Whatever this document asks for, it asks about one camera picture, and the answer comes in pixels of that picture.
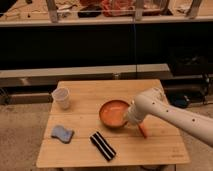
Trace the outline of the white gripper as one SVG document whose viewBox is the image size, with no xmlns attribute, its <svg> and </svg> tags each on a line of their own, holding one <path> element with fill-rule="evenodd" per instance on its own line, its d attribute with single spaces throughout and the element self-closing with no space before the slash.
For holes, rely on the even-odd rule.
<svg viewBox="0 0 213 171">
<path fill-rule="evenodd" d="M 143 122 L 144 114 L 135 106 L 130 106 L 124 114 L 124 119 L 132 125 L 137 125 Z"/>
</svg>

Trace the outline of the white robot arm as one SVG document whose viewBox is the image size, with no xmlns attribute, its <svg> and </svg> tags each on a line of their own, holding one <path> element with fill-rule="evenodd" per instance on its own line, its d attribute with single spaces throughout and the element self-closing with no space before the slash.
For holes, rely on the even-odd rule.
<svg viewBox="0 0 213 171">
<path fill-rule="evenodd" d="M 164 92 L 159 88 L 144 90 L 134 97 L 124 118 L 136 125 L 151 114 L 213 148 L 213 119 L 169 105 L 164 98 Z"/>
</svg>

